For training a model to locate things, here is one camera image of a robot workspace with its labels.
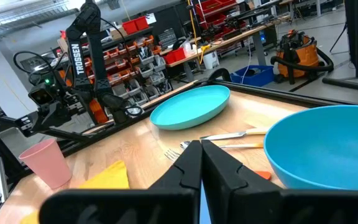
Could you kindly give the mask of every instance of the shop vacuum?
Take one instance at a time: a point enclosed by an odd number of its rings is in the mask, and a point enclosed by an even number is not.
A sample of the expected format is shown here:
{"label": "shop vacuum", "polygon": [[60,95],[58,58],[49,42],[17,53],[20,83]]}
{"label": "shop vacuum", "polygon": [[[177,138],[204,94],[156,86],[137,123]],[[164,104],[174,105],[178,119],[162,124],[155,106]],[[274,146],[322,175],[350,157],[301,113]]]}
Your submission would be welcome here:
{"label": "shop vacuum", "polygon": [[308,37],[304,32],[290,30],[280,41],[277,56],[270,59],[274,65],[278,62],[280,74],[275,75],[275,82],[281,83],[289,80],[295,83],[295,78],[307,76],[309,80],[318,78],[318,72],[331,72],[334,70],[333,61],[317,48],[317,40]]}

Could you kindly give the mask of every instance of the white bucket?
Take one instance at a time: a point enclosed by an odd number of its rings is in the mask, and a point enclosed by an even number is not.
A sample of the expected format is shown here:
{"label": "white bucket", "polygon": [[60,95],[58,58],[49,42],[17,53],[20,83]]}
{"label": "white bucket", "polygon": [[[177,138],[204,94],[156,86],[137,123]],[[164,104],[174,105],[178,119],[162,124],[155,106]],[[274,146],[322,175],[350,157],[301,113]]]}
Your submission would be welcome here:
{"label": "white bucket", "polygon": [[218,54],[216,53],[216,51],[209,53],[208,55],[204,55],[203,60],[204,60],[205,68],[207,70],[213,69],[215,66],[219,65]]}

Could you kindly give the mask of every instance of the blue bowl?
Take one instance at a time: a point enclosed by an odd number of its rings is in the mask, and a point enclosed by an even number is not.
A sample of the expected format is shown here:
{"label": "blue bowl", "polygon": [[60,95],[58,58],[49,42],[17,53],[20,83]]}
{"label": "blue bowl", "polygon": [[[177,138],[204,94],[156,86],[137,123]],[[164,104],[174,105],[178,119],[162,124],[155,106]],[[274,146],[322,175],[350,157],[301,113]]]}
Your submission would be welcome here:
{"label": "blue bowl", "polygon": [[153,110],[150,120],[160,129],[181,130],[199,125],[221,112],[230,98],[221,85],[195,88],[181,93]]}
{"label": "blue bowl", "polygon": [[284,118],[267,133],[265,153],[289,189],[358,190],[358,106]]}

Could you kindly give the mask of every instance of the yellow napkin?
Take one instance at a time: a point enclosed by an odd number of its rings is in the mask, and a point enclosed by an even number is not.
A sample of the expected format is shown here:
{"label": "yellow napkin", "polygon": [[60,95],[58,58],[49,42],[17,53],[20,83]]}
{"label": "yellow napkin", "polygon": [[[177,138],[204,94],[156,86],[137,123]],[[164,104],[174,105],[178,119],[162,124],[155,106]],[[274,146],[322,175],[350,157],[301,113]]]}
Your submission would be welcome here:
{"label": "yellow napkin", "polygon": [[[129,189],[127,167],[124,161],[117,161],[102,173],[86,181],[79,189]],[[38,212],[24,217],[21,224],[38,224]]]}

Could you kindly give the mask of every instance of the pink cup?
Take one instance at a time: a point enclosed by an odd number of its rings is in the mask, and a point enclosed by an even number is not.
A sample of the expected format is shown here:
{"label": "pink cup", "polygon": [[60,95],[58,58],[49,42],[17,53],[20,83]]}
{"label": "pink cup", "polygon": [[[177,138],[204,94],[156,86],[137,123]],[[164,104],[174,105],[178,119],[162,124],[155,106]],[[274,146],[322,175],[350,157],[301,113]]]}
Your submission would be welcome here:
{"label": "pink cup", "polygon": [[71,171],[56,139],[44,140],[30,147],[19,159],[51,189],[58,188],[71,179]]}

